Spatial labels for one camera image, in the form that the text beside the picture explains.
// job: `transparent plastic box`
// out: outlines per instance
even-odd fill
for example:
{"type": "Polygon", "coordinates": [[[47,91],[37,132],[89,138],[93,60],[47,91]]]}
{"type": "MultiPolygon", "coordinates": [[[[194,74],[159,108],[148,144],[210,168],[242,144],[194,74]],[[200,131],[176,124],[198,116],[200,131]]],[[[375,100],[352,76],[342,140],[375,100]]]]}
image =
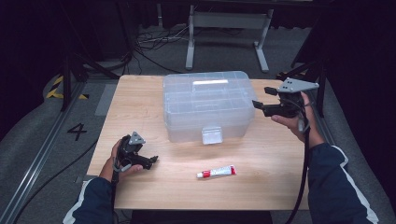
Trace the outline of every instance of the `transparent plastic box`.
{"type": "Polygon", "coordinates": [[[163,79],[163,116],[171,142],[221,143],[245,135],[257,101],[241,71],[168,75],[163,79]]]}

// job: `number 4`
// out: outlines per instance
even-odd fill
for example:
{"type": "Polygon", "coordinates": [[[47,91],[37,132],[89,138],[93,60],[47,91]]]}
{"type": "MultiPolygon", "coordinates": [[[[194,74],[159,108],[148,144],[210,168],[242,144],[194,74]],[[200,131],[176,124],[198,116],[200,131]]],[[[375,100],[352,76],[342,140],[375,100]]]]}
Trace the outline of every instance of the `number 4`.
{"type": "Polygon", "coordinates": [[[87,131],[83,131],[82,128],[84,128],[84,124],[80,123],[80,124],[74,126],[73,128],[69,129],[69,131],[67,131],[67,132],[68,132],[68,133],[76,133],[76,134],[77,134],[77,136],[76,136],[76,141],[78,141],[79,135],[80,135],[81,133],[86,133],[86,132],[87,132],[87,131]]]}

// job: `container lid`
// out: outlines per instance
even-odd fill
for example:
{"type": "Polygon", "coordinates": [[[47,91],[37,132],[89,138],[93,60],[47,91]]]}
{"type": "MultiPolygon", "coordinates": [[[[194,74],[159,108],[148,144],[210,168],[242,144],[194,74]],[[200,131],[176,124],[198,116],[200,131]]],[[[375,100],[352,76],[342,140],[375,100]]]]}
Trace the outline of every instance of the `container lid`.
{"type": "Polygon", "coordinates": [[[241,71],[175,74],[163,79],[163,113],[167,127],[245,122],[257,100],[248,75],[241,71]]]}

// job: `table top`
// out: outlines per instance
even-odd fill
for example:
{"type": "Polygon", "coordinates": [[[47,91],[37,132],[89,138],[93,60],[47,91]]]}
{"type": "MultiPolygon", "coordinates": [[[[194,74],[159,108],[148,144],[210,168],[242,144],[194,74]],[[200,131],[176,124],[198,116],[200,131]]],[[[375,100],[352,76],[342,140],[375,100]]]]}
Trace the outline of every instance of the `table top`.
{"type": "MultiPolygon", "coordinates": [[[[279,104],[264,87],[279,80],[251,79],[259,101],[279,104]]],[[[138,132],[144,157],[159,156],[150,170],[118,184],[119,209],[291,210],[303,170],[304,144],[286,127],[256,110],[241,138],[221,144],[171,143],[163,120],[163,77],[120,78],[87,175],[99,175],[114,144],[138,132]],[[198,179],[203,170],[234,165],[236,175],[198,179]]],[[[308,209],[305,185],[300,209],[308,209]]]]}

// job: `striped sleeve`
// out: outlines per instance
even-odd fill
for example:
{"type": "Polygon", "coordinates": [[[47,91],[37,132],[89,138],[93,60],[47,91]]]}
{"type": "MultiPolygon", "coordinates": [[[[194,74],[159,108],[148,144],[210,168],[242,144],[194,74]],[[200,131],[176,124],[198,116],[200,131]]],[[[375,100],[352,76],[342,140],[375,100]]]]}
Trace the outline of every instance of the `striped sleeve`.
{"type": "Polygon", "coordinates": [[[348,159],[327,143],[309,155],[308,203],[313,223],[377,223],[378,217],[348,174],[348,159]]]}
{"type": "Polygon", "coordinates": [[[67,212],[64,224],[112,223],[111,184],[102,177],[89,180],[78,201],[67,212]]]}

